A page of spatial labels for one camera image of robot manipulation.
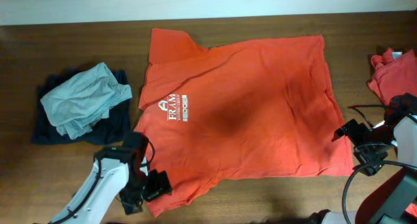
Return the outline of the orange printed t-shirt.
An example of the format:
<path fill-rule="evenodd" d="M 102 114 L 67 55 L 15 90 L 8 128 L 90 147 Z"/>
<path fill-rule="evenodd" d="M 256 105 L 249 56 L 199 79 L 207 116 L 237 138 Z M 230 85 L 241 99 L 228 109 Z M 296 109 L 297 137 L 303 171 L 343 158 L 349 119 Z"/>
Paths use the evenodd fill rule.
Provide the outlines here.
<path fill-rule="evenodd" d="M 151 214 L 222 180 L 350 175 L 351 144 L 334 140 L 344 119 L 324 48 L 314 35 L 207 49 L 184 31 L 153 29 L 136 131 L 173 191 L 149 203 Z"/>

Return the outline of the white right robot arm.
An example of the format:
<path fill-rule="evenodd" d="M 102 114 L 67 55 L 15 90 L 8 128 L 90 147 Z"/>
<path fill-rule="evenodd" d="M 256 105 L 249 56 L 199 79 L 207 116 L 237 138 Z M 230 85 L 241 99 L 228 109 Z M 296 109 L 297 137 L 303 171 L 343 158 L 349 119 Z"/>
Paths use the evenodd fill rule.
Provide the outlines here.
<path fill-rule="evenodd" d="M 416 216 L 407 210 L 416 203 L 416 97 L 397 95 L 383 108 L 384 120 L 378 125 L 350 120 L 335 131 L 334 139 L 349 138 L 359 164 L 343 188 L 342 211 L 321 210 L 310 215 L 306 223 L 416 222 Z M 397 171 L 370 193 L 358 210 L 348 211 L 347 196 L 355 176 L 374 176 L 386 165 Z"/>

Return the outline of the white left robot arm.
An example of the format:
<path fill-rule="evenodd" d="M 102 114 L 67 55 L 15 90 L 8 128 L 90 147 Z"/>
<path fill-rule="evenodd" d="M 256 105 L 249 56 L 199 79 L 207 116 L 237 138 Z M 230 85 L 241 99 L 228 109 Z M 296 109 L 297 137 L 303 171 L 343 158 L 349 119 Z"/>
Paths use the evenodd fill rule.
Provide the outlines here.
<path fill-rule="evenodd" d="M 104 147 L 94 154 L 93 168 L 72 200 L 50 223 L 100 223 L 117 199 L 126 215 L 142 212 L 151 202 L 172 192 L 165 171 L 148 170 L 138 149 Z"/>

